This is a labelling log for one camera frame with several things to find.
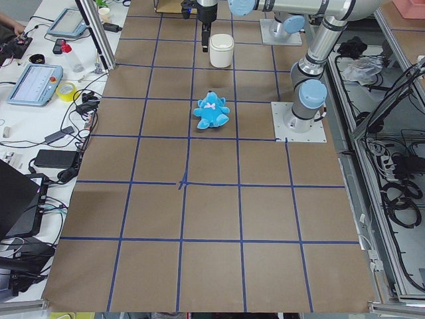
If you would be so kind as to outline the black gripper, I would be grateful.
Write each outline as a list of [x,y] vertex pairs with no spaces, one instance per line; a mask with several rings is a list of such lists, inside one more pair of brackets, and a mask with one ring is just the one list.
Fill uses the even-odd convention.
[[209,51],[210,24],[216,21],[218,11],[217,0],[196,0],[197,19],[202,22],[201,44],[204,53]]

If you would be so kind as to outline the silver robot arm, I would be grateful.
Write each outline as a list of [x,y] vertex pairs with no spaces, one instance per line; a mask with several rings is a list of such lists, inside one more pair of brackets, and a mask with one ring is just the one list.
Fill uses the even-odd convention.
[[323,106],[327,89],[320,81],[327,58],[349,21],[368,17],[382,1],[229,1],[232,14],[243,17],[252,11],[322,15],[323,19],[305,56],[291,69],[295,100],[283,117],[284,124],[295,133],[306,133]]

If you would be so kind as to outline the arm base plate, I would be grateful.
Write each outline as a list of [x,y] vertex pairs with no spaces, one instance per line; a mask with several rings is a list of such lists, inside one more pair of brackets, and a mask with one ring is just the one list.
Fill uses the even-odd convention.
[[262,43],[265,45],[301,46],[300,31],[305,25],[301,16],[293,16],[278,22],[274,19],[260,19]]
[[292,102],[271,102],[274,135],[277,142],[326,143],[321,114],[301,120],[292,112]]

